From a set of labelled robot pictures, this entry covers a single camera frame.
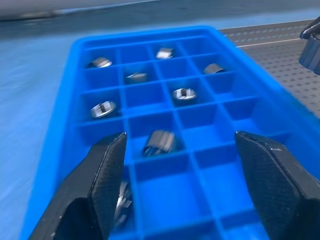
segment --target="textured gripper pad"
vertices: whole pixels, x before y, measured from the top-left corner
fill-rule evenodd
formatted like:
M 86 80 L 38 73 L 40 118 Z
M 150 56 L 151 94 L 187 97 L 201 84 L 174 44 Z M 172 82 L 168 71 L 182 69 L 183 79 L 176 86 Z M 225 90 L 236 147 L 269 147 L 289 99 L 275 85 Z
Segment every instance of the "textured gripper pad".
M 320 184 L 279 142 L 238 131 L 249 194 L 271 240 L 320 239 Z
M 125 133 L 94 144 L 57 189 L 29 239 L 108 239 L 119 197 L 126 144 Z

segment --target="perforated metal table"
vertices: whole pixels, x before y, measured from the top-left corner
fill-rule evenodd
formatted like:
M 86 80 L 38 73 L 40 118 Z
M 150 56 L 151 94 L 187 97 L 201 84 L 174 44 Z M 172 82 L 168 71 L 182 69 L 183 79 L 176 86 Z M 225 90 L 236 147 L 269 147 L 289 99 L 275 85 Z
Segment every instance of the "perforated metal table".
M 310 20 L 222 30 L 318 118 L 320 76 L 304 68 L 298 58 L 306 44 L 300 32 Z

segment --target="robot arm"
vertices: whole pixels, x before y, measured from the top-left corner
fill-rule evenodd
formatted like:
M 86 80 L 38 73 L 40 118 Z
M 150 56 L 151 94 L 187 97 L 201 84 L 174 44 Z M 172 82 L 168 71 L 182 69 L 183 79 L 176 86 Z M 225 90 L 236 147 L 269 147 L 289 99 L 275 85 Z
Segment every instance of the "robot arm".
M 320 75 L 320 17 L 310 23 L 300 34 L 307 43 L 299 58 L 299 63 L 306 69 Z

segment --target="blue surface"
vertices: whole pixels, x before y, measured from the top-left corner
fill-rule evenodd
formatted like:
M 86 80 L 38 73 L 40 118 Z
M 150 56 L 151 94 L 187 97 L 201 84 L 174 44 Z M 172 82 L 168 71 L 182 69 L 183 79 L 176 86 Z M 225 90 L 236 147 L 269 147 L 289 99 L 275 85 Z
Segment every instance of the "blue surface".
M 129 55 L 135 45 L 145 48 L 145 54 Z M 155 59 L 155 49 L 168 45 L 174 45 L 178 55 Z M 114 64 L 87 69 L 99 52 Z M 210 63 L 228 72 L 204 75 Z M 141 69 L 150 71 L 150 82 L 124 84 L 126 74 Z M 171 92 L 176 86 L 195 88 L 201 95 L 198 102 L 175 107 Z M 119 116 L 91 119 L 90 108 L 109 100 L 118 104 Z M 244 130 L 281 141 L 320 178 L 319 122 L 305 109 L 293 108 L 293 101 L 210 27 L 77 41 L 58 92 L 20 238 L 28 237 L 59 183 L 91 145 L 126 131 L 125 178 L 132 183 L 134 214 L 124 231 L 111 239 L 268 239 L 255 216 L 233 135 Z M 176 133 L 182 141 L 178 151 L 144 158 L 141 150 L 155 129 Z

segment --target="blue ice cube tray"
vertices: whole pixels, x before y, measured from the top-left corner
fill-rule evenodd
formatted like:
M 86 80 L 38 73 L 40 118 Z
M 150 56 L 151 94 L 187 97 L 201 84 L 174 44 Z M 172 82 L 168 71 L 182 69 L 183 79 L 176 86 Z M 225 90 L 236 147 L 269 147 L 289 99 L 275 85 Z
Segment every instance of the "blue ice cube tray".
M 157 59 L 160 48 L 174 57 Z M 98 57 L 112 65 L 88 68 Z M 225 72 L 205 74 L 216 63 Z M 125 77 L 147 73 L 148 82 Z M 172 92 L 192 88 L 197 102 L 175 106 Z M 93 119 L 113 101 L 119 115 Z M 144 157 L 154 130 L 180 148 Z M 186 27 L 88 37 L 74 43 L 45 139 L 21 239 L 32 232 L 57 186 L 104 136 L 127 132 L 123 178 L 132 214 L 111 240 L 267 240 L 238 156 L 235 131 L 274 138 L 320 179 L 319 121 L 217 30 Z

